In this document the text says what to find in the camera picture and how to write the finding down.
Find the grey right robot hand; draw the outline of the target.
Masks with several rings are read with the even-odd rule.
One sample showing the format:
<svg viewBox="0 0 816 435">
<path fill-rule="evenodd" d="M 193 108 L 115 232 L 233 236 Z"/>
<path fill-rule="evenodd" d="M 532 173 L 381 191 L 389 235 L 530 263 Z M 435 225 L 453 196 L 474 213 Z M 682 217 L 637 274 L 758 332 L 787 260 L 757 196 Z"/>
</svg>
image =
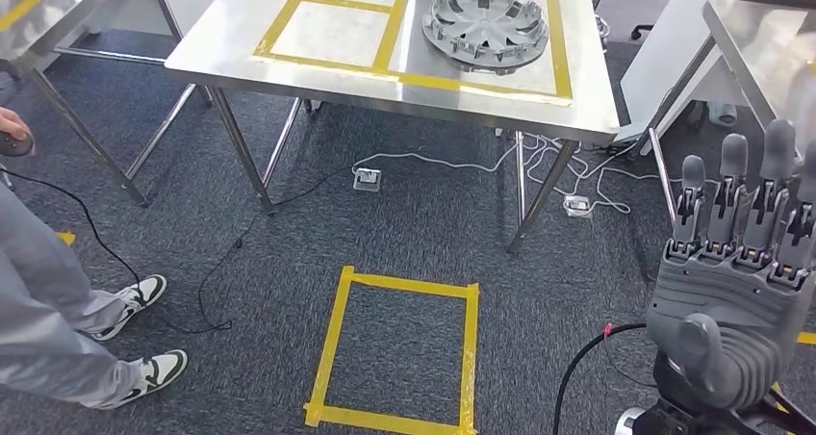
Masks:
<svg viewBox="0 0 816 435">
<path fill-rule="evenodd" d="M 722 144 L 721 179 L 704 205 L 705 169 L 682 164 L 673 233 L 662 253 L 647 329 L 703 404 L 736 410 L 780 377 L 815 291 L 815 155 L 789 189 L 796 132 L 776 119 L 764 136 L 761 182 L 747 192 L 748 143 Z"/>
</svg>

